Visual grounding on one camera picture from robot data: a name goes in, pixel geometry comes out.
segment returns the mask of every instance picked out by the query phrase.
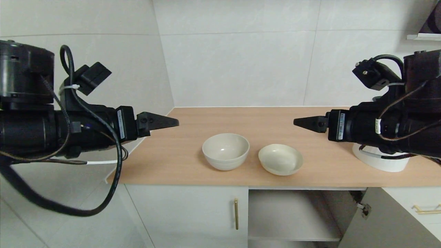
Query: white base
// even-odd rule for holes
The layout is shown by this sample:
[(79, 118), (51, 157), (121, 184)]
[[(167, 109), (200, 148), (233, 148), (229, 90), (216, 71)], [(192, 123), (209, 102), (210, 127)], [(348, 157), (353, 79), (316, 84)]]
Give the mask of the white base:
[[(400, 172), (406, 168), (407, 162), (409, 162), (408, 158), (405, 159), (398, 159), (398, 160), (391, 160), (391, 159), (382, 159), (382, 158), (374, 158), (372, 156), (366, 155), (362, 152), (360, 152), (360, 144), (354, 143), (352, 146), (352, 152), (354, 152), (355, 156), (364, 162), (367, 165), (370, 165), (376, 169), (387, 171), (387, 172)], [(380, 152), (380, 150), (376, 147), (365, 147), (363, 151), (370, 152), (373, 154), (378, 155), (385, 155), (385, 156), (391, 156), (389, 154), (385, 154)], [(405, 153), (395, 153), (392, 156), (398, 156), (403, 155)]]

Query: open shelf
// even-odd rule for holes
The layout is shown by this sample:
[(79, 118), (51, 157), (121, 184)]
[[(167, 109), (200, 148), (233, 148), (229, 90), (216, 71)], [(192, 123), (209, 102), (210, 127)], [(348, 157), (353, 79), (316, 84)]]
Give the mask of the open shelf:
[(340, 231), (319, 191), (249, 192), (248, 239), (340, 240)]
[(420, 40), (420, 41), (441, 41), (441, 34), (409, 34), (407, 36), (408, 40)]
[(318, 248), (314, 242), (283, 240), (249, 240), (248, 248)]

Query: white cable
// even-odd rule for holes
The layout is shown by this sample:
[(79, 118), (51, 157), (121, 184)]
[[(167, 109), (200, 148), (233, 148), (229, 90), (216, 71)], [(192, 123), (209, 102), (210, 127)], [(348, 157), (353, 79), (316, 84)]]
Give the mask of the white cable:
[(116, 164), (118, 160), (107, 160), (107, 161), (87, 161), (87, 165), (108, 165)]
[(58, 91), (58, 95), (60, 96), (64, 89), (74, 89), (74, 90), (77, 90), (79, 88), (80, 88), (79, 84), (63, 86), (63, 87), (60, 87), (60, 90)]

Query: hinge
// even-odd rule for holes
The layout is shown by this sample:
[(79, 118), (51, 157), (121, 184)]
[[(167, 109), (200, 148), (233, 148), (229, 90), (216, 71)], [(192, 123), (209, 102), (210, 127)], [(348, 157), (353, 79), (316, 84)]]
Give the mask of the hinge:
[(357, 203), (357, 207), (361, 209), (361, 217), (363, 217), (363, 219), (366, 220), (369, 217), (370, 211), (372, 210), (370, 205), (363, 204), (363, 203)]
[(363, 217), (363, 219), (367, 219), (367, 217), (369, 216), (370, 211), (372, 210), (372, 208), (370, 207), (369, 204), (363, 204), (361, 203), (361, 200), (363, 199), (364, 193), (362, 191), (350, 191), (349, 192), (352, 196), (352, 198), (354, 199), (355, 203), (357, 204), (357, 207), (359, 209), (361, 209), (361, 215)]

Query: cabinet door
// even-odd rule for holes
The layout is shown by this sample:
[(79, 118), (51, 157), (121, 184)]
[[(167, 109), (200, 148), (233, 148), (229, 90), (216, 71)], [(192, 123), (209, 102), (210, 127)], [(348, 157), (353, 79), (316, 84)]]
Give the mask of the cabinet door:
[(441, 210), (441, 187), (383, 188), (421, 224), (440, 224), (441, 214), (418, 214), (414, 206), (422, 210)]
[(371, 210), (358, 209), (339, 248), (441, 248), (418, 220), (381, 188), (368, 188), (362, 200)]
[(247, 247), (248, 187), (127, 185), (127, 189), (155, 248)]

